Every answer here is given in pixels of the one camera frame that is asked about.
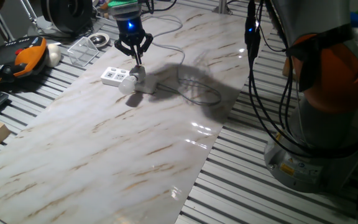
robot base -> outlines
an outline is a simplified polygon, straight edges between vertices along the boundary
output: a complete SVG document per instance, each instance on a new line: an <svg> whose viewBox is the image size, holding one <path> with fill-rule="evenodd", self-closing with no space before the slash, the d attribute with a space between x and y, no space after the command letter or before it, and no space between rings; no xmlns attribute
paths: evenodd
<svg viewBox="0 0 358 224"><path fill-rule="evenodd" d="M358 136L357 130L351 132L352 139ZM280 142L292 151L301 152L285 138ZM307 193L339 192L358 165L358 153L343 159L305 158L284 151L272 139L266 145L264 157L267 169L280 183Z"/></svg>

black cable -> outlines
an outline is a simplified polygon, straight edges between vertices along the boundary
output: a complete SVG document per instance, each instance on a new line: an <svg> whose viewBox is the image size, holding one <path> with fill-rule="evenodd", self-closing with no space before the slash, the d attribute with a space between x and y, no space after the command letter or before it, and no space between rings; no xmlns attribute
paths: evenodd
<svg viewBox="0 0 358 224"><path fill-rule="evenodd" d="M177 0L174 0L173 3L172 3L172 5L170 5L168 8L166 8L166 9L155 9L154 11L155 11L155 12L167 11L167 10L171 9L176 3L177 3Z"/></svg>
<svg viewBox="0 0 358 224"><path fill-rule="evenodd" d="M177 3L177 0L174 0L174 2L172 3L172 5L170 5L168 8L166 9L154 9L154 0L151 0L151 8L149 6L149 0L146 0L146 5L147 5L147 8L149 9L148 11L143 11L141 13L141 15L144 15L146 13L150 13L150 14L153 14L154 12L163 12L163 11L167 11L169 9L171 9L176 3Z"/></svg>
<svg viewBox="0 0 358 224"><path fill-rule="evenodd" d="M293 76L293 70L292 70L292 58L288 58L290 62L290 73L288 74L288 80L289 86L288 86L288 96L287 96L287 104L285 105L285 113L284 113L284 120L285 120L285 127L287 128L287 132L292 135L290 125L288 122L288 109L290 107L291 102L291 92L292 92L292 76Z"/></svg>
<svg viewBox="0 0 358 224"><path fill-rule="evenodd" d="M259 4L259 7L258 7L258 10L257 10L257 11L259 11L259 10L262 11L262 9L260 9L261 5L262 5L262 4ZM267 43L266 38L265 38L265 35L264 35L264 33L263 33L263 30L262 30L262 26L260 25L260 23L261 23L261 21L262 21L262 17L261 17L261 16L260 16L259 18L257 17L257 20L258 20L259 29L260 29L260 31L261 31L261 33L262 33L262 36L263 36L263 38L264 38L265 44L267 45L268 48L270 48L271 50L274 51L274 49L272 49L272 48L269 46L269 44ZM286 41L284 42L284 45L286 46L286 48L282 50L283 52L286 51L287 48L288 48L288 45L287 45L287 42L286 42ZM289 87L289 85L290 85L290 82L292 82L292 80L288 78L288 79L287 79L287 83L285 84L285 88L284 88L284 91L283 91L281 100L280 100L280 104L279 104L279 106L278 106L278 118L279 118L279 122L280 122L280 125L281 125L282 129L286 129L286 126L284 125L284 122L283 122L283 119L282 119L282 117L283 117L283 116L282 116L282 107L283 107L283 104L284 104L285 95L287 94L287 91L288 91L288 87Z"/></svg>
<svg viewBox="0 0 358 224"><path fill-rule="evenodd" d="M271 48L271 46L270 46L270 45L267 43L267 41L266 41L265 34L264 34L264 31L262 30L262 27L260 28L260 32L262 33L262 37L264 38L264 41L265 41L266 46L267 46L270 50L273 50L274 52L285 52L285 51L286 51L286 49L275 50L275 49Z"/></svg>
<svg viewBox="0 0 358 224"><path fill-rule="evenodd" d="M242 3L246 3L246 2L243 2L243 1L238 1L238 0L232 0L232 1L229 1L226 3L226 5L230 4L230 3L233 3L233 2L242 2Z"/></svg>

power strip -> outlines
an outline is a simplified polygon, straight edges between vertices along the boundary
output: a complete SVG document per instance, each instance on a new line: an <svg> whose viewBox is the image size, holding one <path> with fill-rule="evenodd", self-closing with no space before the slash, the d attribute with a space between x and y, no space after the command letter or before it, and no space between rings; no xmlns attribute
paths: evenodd
<svg viewBox="0 0 358 224"><path fill-rule="evenodd" d="M127 76L129 76L128 70L108 67L100 78L103 84L118 87Z"/></svg>

marble tabletop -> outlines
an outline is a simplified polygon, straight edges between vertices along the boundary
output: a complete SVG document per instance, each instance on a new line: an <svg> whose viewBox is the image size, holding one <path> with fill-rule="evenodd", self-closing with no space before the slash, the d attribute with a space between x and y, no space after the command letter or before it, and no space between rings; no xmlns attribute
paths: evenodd
<svg viewBox="0 0 358 224"><path fill-rule="evenodd" d="M6 223L174 223L248 76L245 19L175 6L183 27L155 38L186 52L179 76L217 89L222 102L193 105L158 90L124 96L103 85L106 67L134 60L109 49L0 153L0 219ZM148 19L151 34L172 21ZM270 33L271 26L264 28ZM187 96L213 101L175 81L181 53L152 45L148 75Z"/></svg>

cable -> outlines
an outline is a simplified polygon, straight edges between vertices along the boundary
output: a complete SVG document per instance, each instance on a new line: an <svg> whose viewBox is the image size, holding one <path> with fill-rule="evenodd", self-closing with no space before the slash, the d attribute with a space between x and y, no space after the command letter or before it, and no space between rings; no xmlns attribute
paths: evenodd
<svg viewBox="0 0 358 224"><path fill-rule="evenodd" d="M169 9L171 9L175 4L177 3L177 0L174 0L172 5L170 5L168 8L166 9L154 9L155 12L163 12L163 11L167 11Z"/></svg>
<svg viewBox="0 0 358 224"><path fill-rule="evenodd" d="M301 134L302 134L302 137L303 137L303 140L304 140L305 144L308 147L311 147L308 144L308 141L306 140L305 133L303 132L302 117L301 117L301 103L300 103L300 99L299 99L299 82L298 82L298 79L296 79L296 99L297 99L297 102L298 102L299 128L301 129Z"/></svg>
<svg viewBox="0 0 358 224"><path fill-rule="evenodd" d="M164 18L164 17L172 17L172 18L175 18L177 20L174 20L174 19L167 19L167 18ZM179 29L181 29L183 27L183 23L181 22L181 20L179 18L177 18L176 16L172 16L172 15L163 15L163 16L149 16L149 17L145 17L143 21L146 21L147 19L150 19L150 18L155 18L155 19L164 19L164 20L169 20L169 21L173 21L173 22L177 22L179 23L179 26L175 29L172 29L172 30L169 30L169 31L166 31L166 32L162 32L162 33L159 33L159 34L156 34L154 35L154 38L156 37L159 37L161 35L164 35L164 34L169 34L171 32L175 32ZM152 42L153 45L157 46L157 47L161 47L161 48L164 48L164 49L170 49L170 50L176 50L177 52L181 52L182 53L182 58L180 60L180 63L178 65L178 68L177 68L177 82L181 85L188 85L188 86L197 86L197 87L204 87L206 89L208 89L212 94L216 95L218 100L216 101L212 101L212 102L206 102L206 101L197 101L197 100L193 100L189 97L187 97L186 95L184 95L183 93L181 93L180 91L172 88L172 87L169 87L169 86L166 86L164 84L161 84L161 83L158 83L158 86L162 86L164 88L167 88L169 89L170 92L174 92L174 93L177 93L179 95L181 95L182 97L184 97L186 100L196 104L196 105L201 105L201 106L214 106L214 105L218 105L221 101L222 101L222 95L219 91L215 90L214 88L208 86L208 85L205 85L199 81L196 81L196 80L190 80L190 79L187 79L187 78L180 78L179 76L179 68L182 66L183 62L185 61L185 57L186 57L186 53L185 51L180 48L180 47L177 47L177 46L174 46L174 45L162 45L162 44L157 44L155 42Z"/></svg>
<svg viewBox="0 0 358 224"><path fill-rule="evenodd" d="M231 4L231 3L233 3L233 2L242 2L242 3L246 3L246 2L243 2L243 1L232 0L232 1L227 2L227 3L226 3L226 5Z"/></svg>
<svg viewBox="0 0 358 224"><path fill-rule="evenodd" d="M154 12L163 12L163 11L167 11L169 9L171 9L176 3L177 3L177 0L174 0L172 5L170 5L169 7L165 8L165 9L154 9L154 0L151 0L151 9L149 8L149 6L147 6L147 8L149 9L148 11L144 11L142 12L141 14L144 15L146 13L150 13L150 14L153 14Z"/></svg>

